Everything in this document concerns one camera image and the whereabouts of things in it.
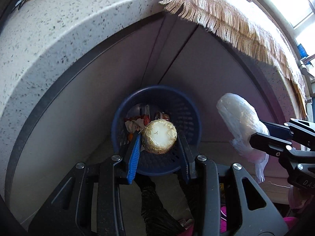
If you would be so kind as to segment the clear plastic bag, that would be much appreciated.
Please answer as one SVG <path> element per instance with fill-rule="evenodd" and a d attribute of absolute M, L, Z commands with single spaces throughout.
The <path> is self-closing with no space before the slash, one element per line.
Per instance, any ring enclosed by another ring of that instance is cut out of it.
<path fill-rule="evenodd" d="M 216 105 L 218 112 L 225 122 L 234 139 L 232 146 L 238 154 L 255 165 L 255 180 L 265 181 L 264 168 L 269 160 L 266 152 L 253 148 L 249 141 L 253 134 L 269 135 L 267 127 L 259 120 L 255 108 L 241 96 L 234 93 L 224 94 Z"/>

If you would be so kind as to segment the red paper snack box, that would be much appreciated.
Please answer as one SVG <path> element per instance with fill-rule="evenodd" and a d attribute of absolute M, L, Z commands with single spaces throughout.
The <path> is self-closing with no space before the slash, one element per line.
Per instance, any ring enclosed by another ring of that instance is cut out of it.
<path fill-rule="evenodd" d="M 131 142 L 133 136 L 136 132 L 140 132 L 147 126 L 150 122 L 149 117 L 144 115 L 142 117 L 128 118 L 124 124 L 127 129 L 127 139 Z"/>

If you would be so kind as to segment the blue plastic trash basket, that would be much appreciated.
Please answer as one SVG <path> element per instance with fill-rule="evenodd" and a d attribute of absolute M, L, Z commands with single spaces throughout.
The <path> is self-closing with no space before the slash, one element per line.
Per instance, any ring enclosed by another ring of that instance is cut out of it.
<path fill-rule="evenodd" d="M 184 134 L 190 146 L 201 141 L 201 120 L 191 99 L 168 86 L 144 87 L 129 95 L 118 107 L 111 128 L 115 153 L 139 133 L 137 173 L 164 176 L 180 169 L 179 146 Z"/>

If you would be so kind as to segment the steel sink faucet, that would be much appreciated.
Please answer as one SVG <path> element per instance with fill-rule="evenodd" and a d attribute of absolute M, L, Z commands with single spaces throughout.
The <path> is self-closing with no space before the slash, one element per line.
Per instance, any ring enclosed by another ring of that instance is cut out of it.
<path fill-rule="evenodd" d="M 298 67 L 305 81 L 305 93 L 307 103 L 312 103 L 314 99 L 314 54 L 302 57 L 300 54 Z"/>

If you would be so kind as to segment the blue sponge holder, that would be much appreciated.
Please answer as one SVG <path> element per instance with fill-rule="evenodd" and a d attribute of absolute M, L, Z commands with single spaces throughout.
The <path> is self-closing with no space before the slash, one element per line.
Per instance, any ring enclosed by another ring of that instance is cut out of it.
<path fill-rule="evenodd" d="M 308 57 L 308 54 L 307 54 L 307 52 L 306 52 L 306 50 L 302 44 L 299 44 L 297 46 L 297 48 L 298 48 L 299 54 L 300 54 L 302 59 Z"/>

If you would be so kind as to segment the pink checked fringed cloth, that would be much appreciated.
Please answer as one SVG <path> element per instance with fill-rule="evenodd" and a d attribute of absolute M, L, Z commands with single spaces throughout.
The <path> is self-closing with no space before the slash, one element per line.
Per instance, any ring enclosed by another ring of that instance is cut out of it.
<path fill-rule="evenodd" d="M 305 83 L 290 44 L 272 20 L 247 0 L 160 0 L 170 13 L 197 23 L 240 52 L 277 67 L 292 82 L 303 117 Z"/>

